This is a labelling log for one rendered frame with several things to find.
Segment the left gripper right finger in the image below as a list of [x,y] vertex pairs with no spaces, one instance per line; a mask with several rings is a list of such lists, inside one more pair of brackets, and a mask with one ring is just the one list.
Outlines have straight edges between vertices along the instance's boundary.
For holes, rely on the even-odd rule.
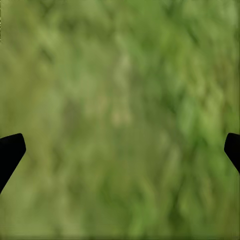
[[240,173],[240,135],[228,133],[224,151]]

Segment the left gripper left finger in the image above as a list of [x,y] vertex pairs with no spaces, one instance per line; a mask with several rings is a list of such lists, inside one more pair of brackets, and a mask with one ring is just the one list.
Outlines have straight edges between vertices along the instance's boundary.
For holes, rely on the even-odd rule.
[[22,133],[0,138],[0,193],[26,153]]

